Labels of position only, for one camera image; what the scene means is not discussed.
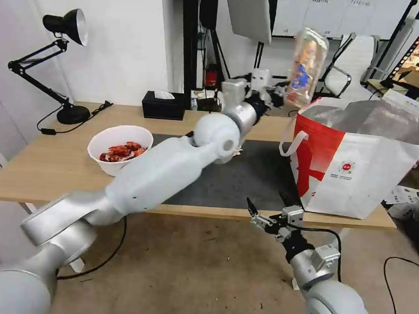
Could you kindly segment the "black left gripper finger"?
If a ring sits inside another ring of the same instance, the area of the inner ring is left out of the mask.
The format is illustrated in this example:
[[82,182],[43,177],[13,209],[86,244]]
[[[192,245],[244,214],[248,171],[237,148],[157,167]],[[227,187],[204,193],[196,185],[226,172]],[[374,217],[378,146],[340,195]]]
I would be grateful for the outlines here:
[[270,96],[284,97],[288,86],[289,83],[278,82],[273,86],[267,86],[265,90]]
[[285,105],[284,96],[281,94],[268,94],[267,105],[269,108],[282,108]]

